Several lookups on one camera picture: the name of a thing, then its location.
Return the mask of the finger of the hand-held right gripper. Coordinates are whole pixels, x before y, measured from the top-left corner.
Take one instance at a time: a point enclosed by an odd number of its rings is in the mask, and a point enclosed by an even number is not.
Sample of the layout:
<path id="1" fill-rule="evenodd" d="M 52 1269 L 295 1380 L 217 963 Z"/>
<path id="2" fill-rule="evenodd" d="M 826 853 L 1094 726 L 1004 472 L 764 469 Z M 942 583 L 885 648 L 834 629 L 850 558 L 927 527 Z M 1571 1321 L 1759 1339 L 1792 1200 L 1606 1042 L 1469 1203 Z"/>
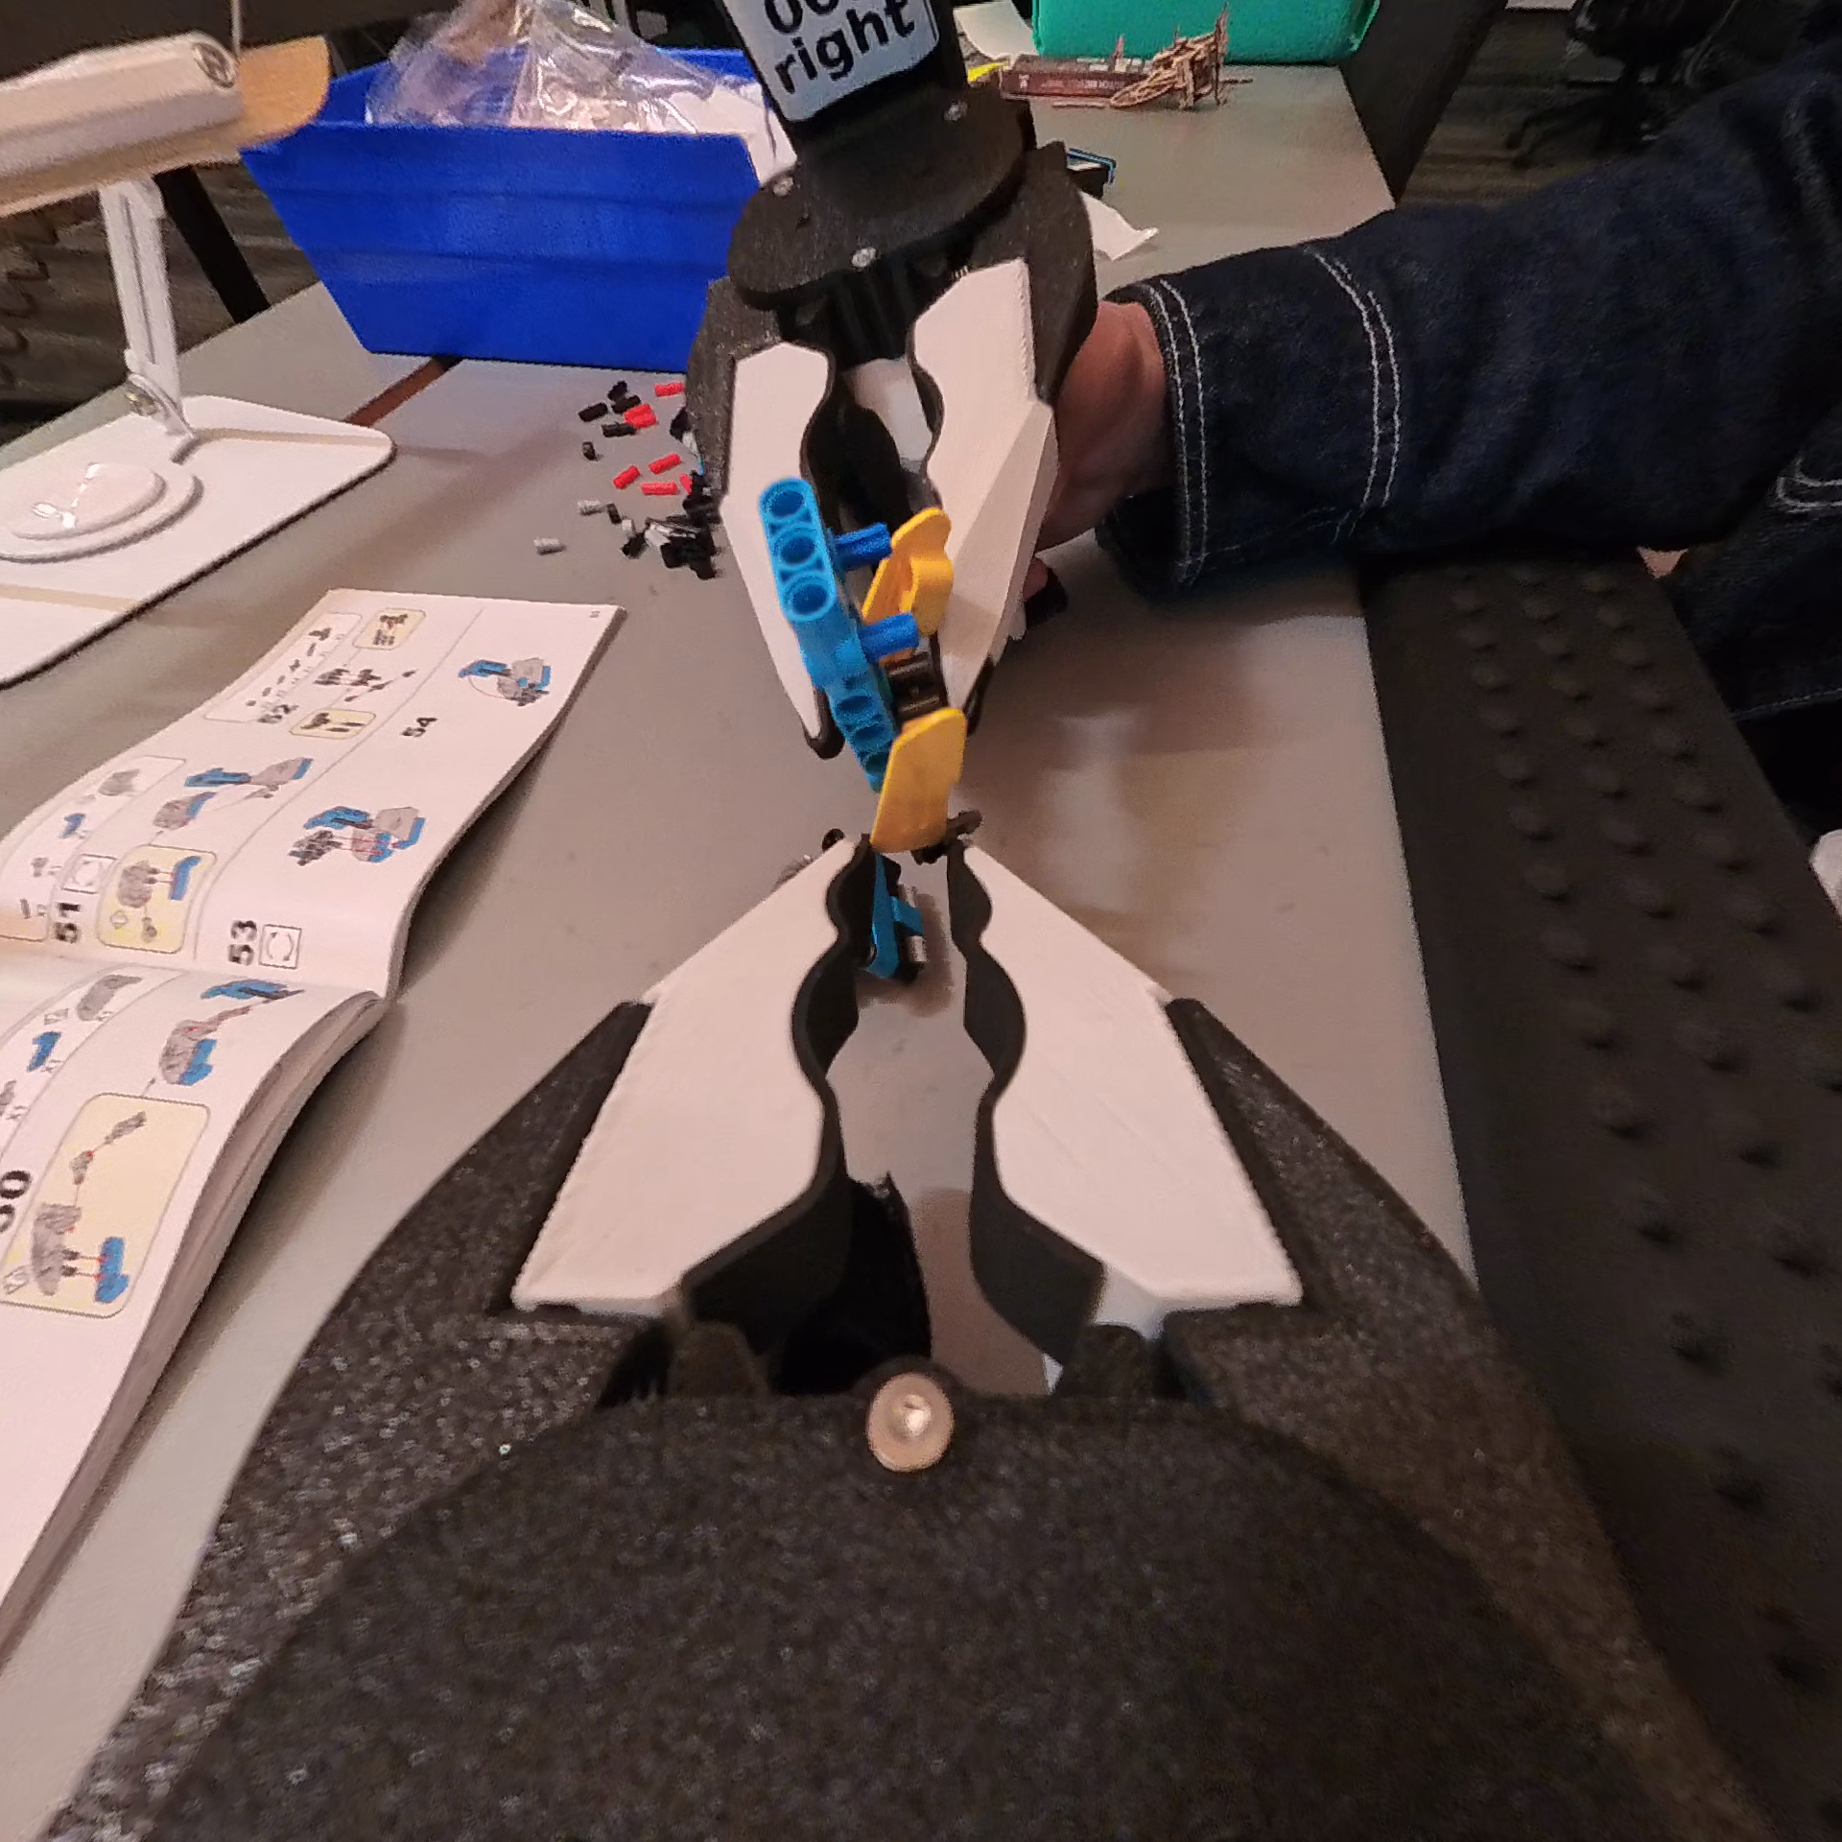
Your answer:
<path id="1" fill-rule="evenodd" d="M 929 483 L 951 523 L 953 591 L 937 629 L 948 693 L 971 693 L 1021 618 L 1028 558 L 1057 472 L 1036 393 L 1026 275 L 964 275 L 915 323 L 915 363 L 940 396 Z"/>
<path id="2" fill-rule="evenodd" d="M 841 736 L 799 657 L 772 583 L 762 492 L 805 475 L 805 437 L 837 385 L 837 363 L 810 345 L 736 354 L 694 345 L 694 417 L 703 475 L 718 497 L 728 556 L 739 572 L 772 670 L 808 747 L 831 759 Z"/>

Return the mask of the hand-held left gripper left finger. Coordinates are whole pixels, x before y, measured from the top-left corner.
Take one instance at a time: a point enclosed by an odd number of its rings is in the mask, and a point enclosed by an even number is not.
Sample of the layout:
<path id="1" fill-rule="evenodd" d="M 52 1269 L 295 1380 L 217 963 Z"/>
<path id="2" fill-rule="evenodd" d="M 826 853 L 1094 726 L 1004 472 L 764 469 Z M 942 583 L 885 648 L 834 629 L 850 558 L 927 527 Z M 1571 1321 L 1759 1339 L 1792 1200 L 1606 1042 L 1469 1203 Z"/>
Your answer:
<path id="1" fill-rule="evenodd" d="M 875 853 L 837 840 L 643 996 L 519 1269 L 519 1308 L 798 1321 L 845 1275 L 827 1070 L 857 1023 Z"/>

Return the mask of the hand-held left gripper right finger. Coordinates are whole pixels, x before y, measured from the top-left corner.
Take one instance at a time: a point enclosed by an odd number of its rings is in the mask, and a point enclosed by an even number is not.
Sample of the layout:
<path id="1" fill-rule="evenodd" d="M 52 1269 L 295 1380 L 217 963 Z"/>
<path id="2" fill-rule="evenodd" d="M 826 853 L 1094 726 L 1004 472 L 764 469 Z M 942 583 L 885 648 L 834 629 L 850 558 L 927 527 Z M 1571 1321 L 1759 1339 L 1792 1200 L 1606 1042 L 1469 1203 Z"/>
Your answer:
<path id="1" fill-rule="evenodd" d="M 967 1236 L 1008 1325 L 1294 1306 L 1303 1282 L 1150 974 L 978 847 L 951 853 L 962 1026 L 989 1067 Z"/>

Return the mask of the blue yellow brick assembly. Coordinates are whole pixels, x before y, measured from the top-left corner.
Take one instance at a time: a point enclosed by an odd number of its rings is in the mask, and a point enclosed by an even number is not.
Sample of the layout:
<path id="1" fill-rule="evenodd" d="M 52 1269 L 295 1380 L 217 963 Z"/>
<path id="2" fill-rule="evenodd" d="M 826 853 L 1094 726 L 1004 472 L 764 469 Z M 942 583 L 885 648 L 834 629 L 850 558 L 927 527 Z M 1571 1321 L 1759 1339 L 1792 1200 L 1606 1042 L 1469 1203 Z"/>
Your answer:
<path id="1" fill-rule="evenodd" d="M 760 514 L 780 620 L 881 798 L 868 840 L 885 855 L 940 857 L 964 829 L 948 806 L 967 747 L 967 715 L 945 693 L 937 652 L 953 597 L 948 514 L 837 532 L 799 475 L 772 480 Z"/>

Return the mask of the blue beam with black pins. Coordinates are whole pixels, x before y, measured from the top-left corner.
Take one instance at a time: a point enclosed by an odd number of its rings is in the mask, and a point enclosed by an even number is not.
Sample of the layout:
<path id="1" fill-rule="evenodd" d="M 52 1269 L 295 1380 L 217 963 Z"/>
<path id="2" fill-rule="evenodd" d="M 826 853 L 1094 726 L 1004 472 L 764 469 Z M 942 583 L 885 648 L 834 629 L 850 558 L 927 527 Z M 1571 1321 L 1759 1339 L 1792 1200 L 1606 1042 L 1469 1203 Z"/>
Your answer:
<path id="1" fill-rule="evenodd" d="M 929 965 L 927 920 L 901 868 L 892 855 L 875 855 L 875 884 L 865 942 L 857 969 L 883 985 L 912 985 Z"/>

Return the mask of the grey desk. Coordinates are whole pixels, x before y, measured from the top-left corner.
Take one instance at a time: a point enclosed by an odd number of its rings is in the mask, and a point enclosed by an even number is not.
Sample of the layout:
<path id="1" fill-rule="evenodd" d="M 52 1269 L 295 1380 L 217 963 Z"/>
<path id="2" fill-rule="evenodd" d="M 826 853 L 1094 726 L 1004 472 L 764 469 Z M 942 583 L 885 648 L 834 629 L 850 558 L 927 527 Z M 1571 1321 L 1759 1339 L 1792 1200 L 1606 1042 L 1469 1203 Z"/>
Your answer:
<path id="1" fill-rule="evenodd" d="M 553 743 L 431 880 L 398 1005 L 310 1096 L 2 1662 L 2 1835 L 60 1827 L 232 1533 L 329 1584 L 413 1503 L 588 1405 L 626 1325 L 509 1306 L 536 1128 L 472 1150 L 618 1004 L 736 919 L 860 784 L 793 732 L 735 583 L 581 520 L 585 372 L 468 361 L 383 417 L 391 468 L 2 693 L 2 813 L 222 689 L 324 589 L 622 602 Z M 1201 997 L 1465 1246 L 1352 589 L 1248 578 L 1178 609 L 1088 541 L 974 740 L 999 861 Z"/>

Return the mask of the person's right hand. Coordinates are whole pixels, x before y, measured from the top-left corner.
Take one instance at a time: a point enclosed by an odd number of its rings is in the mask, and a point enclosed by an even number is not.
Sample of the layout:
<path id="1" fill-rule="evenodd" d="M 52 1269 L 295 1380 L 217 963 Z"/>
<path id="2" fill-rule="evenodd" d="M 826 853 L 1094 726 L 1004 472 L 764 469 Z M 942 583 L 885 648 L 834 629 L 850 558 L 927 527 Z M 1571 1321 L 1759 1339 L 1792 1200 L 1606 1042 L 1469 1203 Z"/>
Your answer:
<path id="1" fill-rule="evenodd" d="M 1092 532 L 1120 503 L 1175 480 L 1168 373 L 1153 314 L 1139 300 L 1103 301 L 1063 376 L 1057 411 L 1058 469 L 1036 556 L 1026 572 L 1026 615 L 1063 604 L 1046 556 Z"/>

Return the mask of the scattered red black small bricks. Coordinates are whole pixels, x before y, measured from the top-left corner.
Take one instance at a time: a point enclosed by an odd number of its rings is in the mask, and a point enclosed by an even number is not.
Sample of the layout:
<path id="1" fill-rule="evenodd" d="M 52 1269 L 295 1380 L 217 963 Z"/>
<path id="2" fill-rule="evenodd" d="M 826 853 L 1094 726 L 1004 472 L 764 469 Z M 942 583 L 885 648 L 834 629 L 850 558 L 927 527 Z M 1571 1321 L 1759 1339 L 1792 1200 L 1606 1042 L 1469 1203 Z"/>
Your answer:
<path id="1" fill-rule="evenodd" d="M 614 549 L 712 583 L 725 565 L 681 373 L 614 372 L 570 415 L 560 483 L 529 541 L 540 560 Z"/>

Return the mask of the crumpled clear plastic bag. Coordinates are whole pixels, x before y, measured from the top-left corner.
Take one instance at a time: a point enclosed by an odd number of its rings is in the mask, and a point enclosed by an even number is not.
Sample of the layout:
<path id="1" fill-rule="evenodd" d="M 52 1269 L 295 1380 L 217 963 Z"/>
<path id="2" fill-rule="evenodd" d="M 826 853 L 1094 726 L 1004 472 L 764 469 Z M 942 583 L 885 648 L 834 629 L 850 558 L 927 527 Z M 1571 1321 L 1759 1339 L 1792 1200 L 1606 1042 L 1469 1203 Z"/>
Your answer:
<path id="1" fill-rule="evenodd" d="M 1063 169 L 1084 198 L 1085 222 L 1092 233 L 1094 264 L 1120 264 L 1136 256 L 1139 249 L 1154 244 L 1154 224 L 1136 224 L 1131 218 L 1109 201 L 1109 186 L 1117 178 L 1117 161 L 1105 153 L 1088 147 L 1070 147 L 1054 143 L 1062 152 Z"/>

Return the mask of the blue storage bin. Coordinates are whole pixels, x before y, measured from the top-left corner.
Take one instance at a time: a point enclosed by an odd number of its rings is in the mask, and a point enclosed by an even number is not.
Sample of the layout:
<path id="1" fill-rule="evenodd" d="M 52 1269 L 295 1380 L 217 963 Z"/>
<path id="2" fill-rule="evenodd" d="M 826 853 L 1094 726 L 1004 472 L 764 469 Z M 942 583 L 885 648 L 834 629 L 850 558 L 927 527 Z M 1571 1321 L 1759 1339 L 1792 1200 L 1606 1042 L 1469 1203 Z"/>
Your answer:
<path id="1" fill-rule="evenodd" d="M 391 73 L 338 76 L 323 112 L 244 161 L 364 345 L 681 372 L 735 220 L 739 136 L 397 127 Z"/>

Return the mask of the clear plastic parts bag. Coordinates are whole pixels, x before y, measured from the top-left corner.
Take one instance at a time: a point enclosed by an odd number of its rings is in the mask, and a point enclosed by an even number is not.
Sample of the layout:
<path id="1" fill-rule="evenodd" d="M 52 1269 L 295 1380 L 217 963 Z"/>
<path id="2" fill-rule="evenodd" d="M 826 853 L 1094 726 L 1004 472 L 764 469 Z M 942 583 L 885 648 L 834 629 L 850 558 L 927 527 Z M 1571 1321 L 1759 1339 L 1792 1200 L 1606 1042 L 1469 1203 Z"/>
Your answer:
<path id="1" fill-rule="evenodd" d="M 724 84 L 575 3 L 457 3 L 404 29 L 366 120 L 695 134 Z"/>

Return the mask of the open instruction booklet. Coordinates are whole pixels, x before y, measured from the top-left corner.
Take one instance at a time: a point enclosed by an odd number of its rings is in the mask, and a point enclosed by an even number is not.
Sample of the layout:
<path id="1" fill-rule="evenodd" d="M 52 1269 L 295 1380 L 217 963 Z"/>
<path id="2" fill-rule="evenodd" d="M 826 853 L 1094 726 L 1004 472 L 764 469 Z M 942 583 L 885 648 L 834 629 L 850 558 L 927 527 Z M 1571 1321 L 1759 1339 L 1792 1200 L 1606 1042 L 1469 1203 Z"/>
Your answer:
<path id="1" fill-rule="evenodd" d="M 2 840 L 2 1643 L 622 608 L 329 591 Z"/>

